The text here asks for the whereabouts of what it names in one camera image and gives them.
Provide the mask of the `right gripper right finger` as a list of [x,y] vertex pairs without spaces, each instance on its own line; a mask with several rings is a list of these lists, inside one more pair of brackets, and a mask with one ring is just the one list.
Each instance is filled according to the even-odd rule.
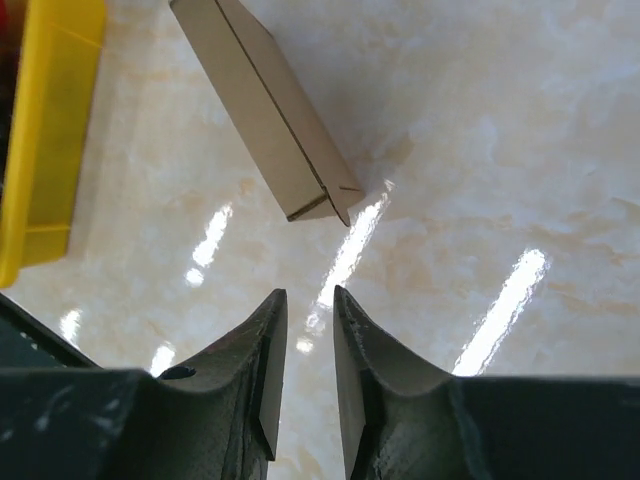
[[334,353],[349,479],[635,479],[633,377],[450,374],[334,290]]

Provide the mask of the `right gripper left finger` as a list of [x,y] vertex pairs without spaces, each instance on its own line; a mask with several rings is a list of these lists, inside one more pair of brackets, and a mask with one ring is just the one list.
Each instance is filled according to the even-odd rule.
[[154,375],[1,367],[5,479],[263,479],[275,459],[287,295]]

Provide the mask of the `brown cardboard box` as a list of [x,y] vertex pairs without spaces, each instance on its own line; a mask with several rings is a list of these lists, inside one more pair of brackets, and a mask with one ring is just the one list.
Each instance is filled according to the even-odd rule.
[[170,8],[287,220],[349,226],[364,192],[274,37],[239,1]]

